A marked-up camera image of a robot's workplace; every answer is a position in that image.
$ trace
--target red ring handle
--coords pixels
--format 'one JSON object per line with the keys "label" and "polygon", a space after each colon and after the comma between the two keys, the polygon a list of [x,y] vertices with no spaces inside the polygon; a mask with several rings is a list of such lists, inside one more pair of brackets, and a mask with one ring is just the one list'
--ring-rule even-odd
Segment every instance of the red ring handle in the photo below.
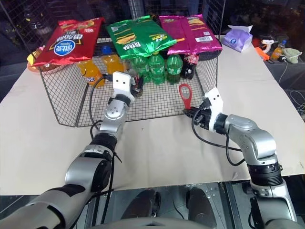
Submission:
{"label": "red ring handle", "polygon": [[[183,92],[182,92],[182,88],[183,87],[187,87],[189,89],[189,97],[188,98],[185,98],[184,95],[183,95]],[[179,86],[179,93],[180,93],[180,96],[181,96],[181,98],[183,100],[185,108],[186,109],[190,109],[191,108],[192,94],[193,94],[191,86],[186,84],[186,83],[181,84]]]}

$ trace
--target table surface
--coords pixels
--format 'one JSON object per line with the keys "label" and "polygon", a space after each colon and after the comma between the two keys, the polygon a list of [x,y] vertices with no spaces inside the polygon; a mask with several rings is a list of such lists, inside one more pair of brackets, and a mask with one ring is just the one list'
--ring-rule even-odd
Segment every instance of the table surface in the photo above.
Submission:
{"label": "table surface", "polygon": [[[282,175],[305,172],[305,124],[253,47],[239,53],[224,46],[218,89],[225,114],[250,118],[275,138]],[[225,143],[222,135],[198,132]],[[88,127],[57,123],[40,76],[25,70],[0,104],[0,195],[62,186],[90,140]],[[115,166],[115,189],[250,178],[245,163],[233,167],[223,149],[198,140],[183,115],[126,123],[116,151],[123,163]],[[242,154],[233,151],[231,157],[237,161]]]}

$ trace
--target metal wire basket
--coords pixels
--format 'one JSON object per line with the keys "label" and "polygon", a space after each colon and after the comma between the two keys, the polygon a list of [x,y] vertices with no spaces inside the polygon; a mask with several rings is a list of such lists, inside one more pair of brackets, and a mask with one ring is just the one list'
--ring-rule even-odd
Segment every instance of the metal wire basket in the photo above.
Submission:
{"label": "metal wire basket", "polygon": [[[107,44],[115,51],[106,25],[144,15],[151,15],[159,23],[160,15],[203,14],[213,33],[220,35],[224,4],[225,0],[0,0],[3,11],[29,53],[45,44],[59,20],[104,17],[106,24],[102,25],[93,57],[101,73],[106,73],[100,57],[101,47]],[[36,20],[39,30],[25,20],[25,14],[30,10],[34,16],[39,15]],[[193,89],[193,106],[198,106],[205,91],[217,86],[218,54],[218,51],[204,53],[197,64],[196,76],[192,80],[181,79],[181,83],[187,83]],[[40,73],[58,123],[77,127],[91,125],[89,93],[92,87],[81,76],[78,66],[71,64],[52,73]],[[92,98],[94,120],[103,118],[103,110],[112,95],[111,82],[95,89]],[[127,121],[181,115],[183,109],[179,85],[146,83],[143,95],[130,107]]]}

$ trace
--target bottle cap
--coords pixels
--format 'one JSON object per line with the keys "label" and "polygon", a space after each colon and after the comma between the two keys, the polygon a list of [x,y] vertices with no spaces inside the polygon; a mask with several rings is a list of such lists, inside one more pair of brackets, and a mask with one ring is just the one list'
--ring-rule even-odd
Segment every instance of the bottle cap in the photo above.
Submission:
{"label": "bottle cap", "polygon": [[104,55],[109,55],[109,54],[111,53],[111,48],[110,48],[110,46],[109,46],[109,45],[104,45],[104,46],[102,47],[102,53],[103,53]]}

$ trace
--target tissue box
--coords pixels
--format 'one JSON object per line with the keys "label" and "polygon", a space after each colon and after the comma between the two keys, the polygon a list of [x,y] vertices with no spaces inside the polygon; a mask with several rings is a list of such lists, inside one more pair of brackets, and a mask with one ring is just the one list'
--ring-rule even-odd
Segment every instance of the tissue box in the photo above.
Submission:
{"label": "tissue box", "polygon": [[234,26],[228,25],[230,31],[224,36],[222,43],[230,48],[242,52],[251,45],[252,35],[251,26]]}

